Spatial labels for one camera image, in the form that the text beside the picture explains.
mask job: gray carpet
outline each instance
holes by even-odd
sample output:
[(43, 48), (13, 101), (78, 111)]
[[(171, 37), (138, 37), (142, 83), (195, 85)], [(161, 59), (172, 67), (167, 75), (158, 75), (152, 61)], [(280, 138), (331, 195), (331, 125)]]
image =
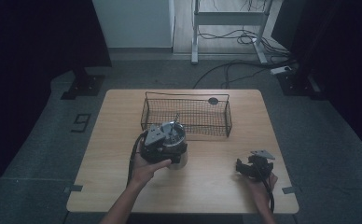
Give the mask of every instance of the gray carpet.
[[(228, 62), (200, 60), (198, 65), (191, 65), (188, 60), (113, 61), (113, 68), (88, 69), (91, 75), (105, 75), (98, 96), (78, 96), (71, 101), (61, 97), (68, 91), (73, 74), (55, 78), (39, 121), (0, 178), (0, 223), (97, 223), (103, 214), (67, 212), (66, 188), (77, 176), (105, 92), (190, 89), (205, 72)], [(230, 79), (252, 76), (258, 70), (235, 65), (230, 69)], [(216, 69), (197, 89), (219, 89), (224, 80), (223, 68)], [(276, 215), (278, 223), (362, 223), (362, 143), (330, 102), (284, 96), (278, 80), (268, 70), (232, 82), (230, 87), (260, 90), (268, 108), (299, 202), (299, 212)], [(71, 132), (80, 129), (74, 124), (78, 114), (91, 114), (84, 133)], [(155, 223), (259, 223), (256, 215), (154, 218)], [(133, 223), (141, 220), (144, 218), (132, 217)]]

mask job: white wall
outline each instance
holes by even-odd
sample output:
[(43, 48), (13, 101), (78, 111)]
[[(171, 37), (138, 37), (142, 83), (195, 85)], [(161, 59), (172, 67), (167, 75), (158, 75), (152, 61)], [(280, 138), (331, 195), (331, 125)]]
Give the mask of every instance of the white wall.
[(93, 0), (108, 48), (171, 48), (174, 0)]

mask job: power strip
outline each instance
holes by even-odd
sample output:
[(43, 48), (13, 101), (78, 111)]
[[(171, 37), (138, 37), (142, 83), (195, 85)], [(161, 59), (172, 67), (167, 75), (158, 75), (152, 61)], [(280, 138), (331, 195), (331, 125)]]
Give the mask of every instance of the power strip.
[(271, 74), (274, 76), (279, 74), (292, 73), (292, 72), (293, 72), (292, 68), (289, 66), (271, 69)]

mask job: black wire basket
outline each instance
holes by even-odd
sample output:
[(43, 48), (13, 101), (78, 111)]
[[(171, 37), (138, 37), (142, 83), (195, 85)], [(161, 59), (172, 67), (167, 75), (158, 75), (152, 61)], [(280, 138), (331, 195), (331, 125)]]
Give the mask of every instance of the black wire basket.
[(177, 120), (188, 134), (229, 136), (232, 127), (228, 94), (146, 92), (141, 128)]

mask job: human arm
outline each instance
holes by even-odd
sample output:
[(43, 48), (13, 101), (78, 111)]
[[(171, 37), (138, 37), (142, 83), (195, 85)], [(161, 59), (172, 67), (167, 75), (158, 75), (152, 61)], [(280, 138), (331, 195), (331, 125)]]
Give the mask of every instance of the human arm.
[(154, 173), (171, 164), (170, 160), (150, 164), (144, 160), (137, 149), (134, 158), (132, 179), (126, 189), (120, 194), (117, 201), (112, 205), (100, 224), (123, 224), (128, 220), (135, 201), (146, 183), (154, 176)]
[[(251, 179), (248, 176), (244, 177), (248, 188), (250, 189), (252, 199), (257, 207), (258, 213), (262, 218), (264, 224), (275, 224), (274, 215), (269, 207), (269, 195), (262, 182), (257, 182), (255, 179)], [(271, 173), (266, 180), (271, 190), (274, 189), (274, 185), (277, 182), (278, 177)]]

